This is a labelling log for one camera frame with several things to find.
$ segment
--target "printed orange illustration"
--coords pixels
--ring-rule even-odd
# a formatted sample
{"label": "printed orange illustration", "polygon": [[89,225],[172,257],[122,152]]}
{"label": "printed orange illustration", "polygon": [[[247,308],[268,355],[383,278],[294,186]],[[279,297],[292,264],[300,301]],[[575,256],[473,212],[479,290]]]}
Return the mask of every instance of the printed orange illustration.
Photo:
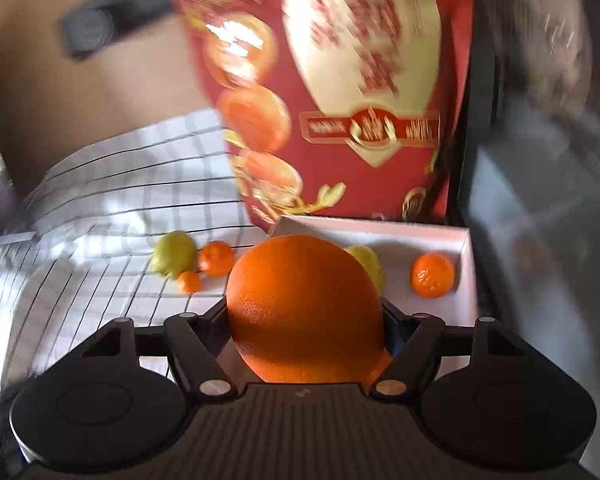
{"label": "printed orange illustration", "polygon": [[211,75],[228,88],[250,87],[269,73],[277,55],[268,25],[245,12],[218,16],[207,23],[203,53]]}
{"label": "printed orange illustration", "polygon": [[270,153],[240,152],[243,170],[251,177],[254,190],[274,205],[293,205],[302,191],[302,178],[289,163]]}
{"label": "printed orange illustration", "polygon": [[218,99],[218,109],[227,126],[256,152],[276,152],[289,140],[289,111],[264,86],[227,90]]}
{"label": "printed orange illustration", "polygon": [[265,381],[369,385],[390,361],[373,281],[320,238],[255,246],[235,264],[226,298],[238,351]]}

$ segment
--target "small orange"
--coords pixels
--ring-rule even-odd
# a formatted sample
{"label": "small orange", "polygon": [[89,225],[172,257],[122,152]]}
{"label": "small orange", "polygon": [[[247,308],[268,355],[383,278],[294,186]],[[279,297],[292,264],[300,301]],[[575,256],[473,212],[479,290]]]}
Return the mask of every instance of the small orange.
{"label": "small orange", "polygon": [[234,250],[220,240],[209,242],[198,253],[198,267],[213,278],[228,274],[234,263]]}
{"label": "small orange", "polygon": [[202,281],[195,270],[185,270],[178,276],[178,288],[183,294],[195,294],[202,288]]}
{"label": "small orange", "polygon": [[454,264],[440,253],[425,253],[411,267],[411,288],[423,298],[439,298],[454,286]]}
{"label": "small orange", "polygon": [[391,360],[373,281],[326,240],[283,235],[250,249],[226,303],[237,349],[264,381],[369,385]]}
{"label": "small orange", "polygon": [[264,22],[245,12],[230,12],[207,24],[203,55],[206,67],[222,86],[250,87],[272,69],[276,36]]}

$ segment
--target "screw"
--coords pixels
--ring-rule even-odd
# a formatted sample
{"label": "screw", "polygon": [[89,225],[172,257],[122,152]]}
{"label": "screw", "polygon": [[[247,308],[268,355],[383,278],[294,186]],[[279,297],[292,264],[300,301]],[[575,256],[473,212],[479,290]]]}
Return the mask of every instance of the screw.
{"label": "screw", "polygon": [[407,385],[402,381],[388,379],[376,384],[376,392],[384,396],[398,396],[407,391]]}
{"label": "screw", "polygon": [[231,391],[231,384],[222,379],[211,379],[198,387],[200,393],[209,397],[220,397]]}

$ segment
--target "tan wall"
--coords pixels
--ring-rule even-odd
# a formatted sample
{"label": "tan wall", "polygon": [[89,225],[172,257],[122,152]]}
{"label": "tan wall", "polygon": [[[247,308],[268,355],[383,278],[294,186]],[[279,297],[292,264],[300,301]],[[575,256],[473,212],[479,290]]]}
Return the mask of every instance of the tan wall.
{"label": "tan wall", "polygon": [[0,0],[0,148],[21,193],[75,150],[207,105],[174,14],[78,62],[58,20],[83,0]]}

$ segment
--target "gold emblem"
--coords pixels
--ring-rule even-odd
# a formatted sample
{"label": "gold emblem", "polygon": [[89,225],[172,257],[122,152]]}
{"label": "gold emblem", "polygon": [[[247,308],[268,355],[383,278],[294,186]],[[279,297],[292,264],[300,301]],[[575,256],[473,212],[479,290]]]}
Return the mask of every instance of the gold emblem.
{"label": "gold emblem", "polygon": [[368,117],[362,118],[362,126],[351,121],[349,133],[360,146],[370,150],[385,150],[389,144],[398,142],[394,123],[386,116],[382,121],[371,107]]}
{"label": "gold emblem", "polygon": [[427,190],[423,187],[414,187],[408,192],[402,201],[402,220],[416,216],[422,209],[422,203],[427,195]]}

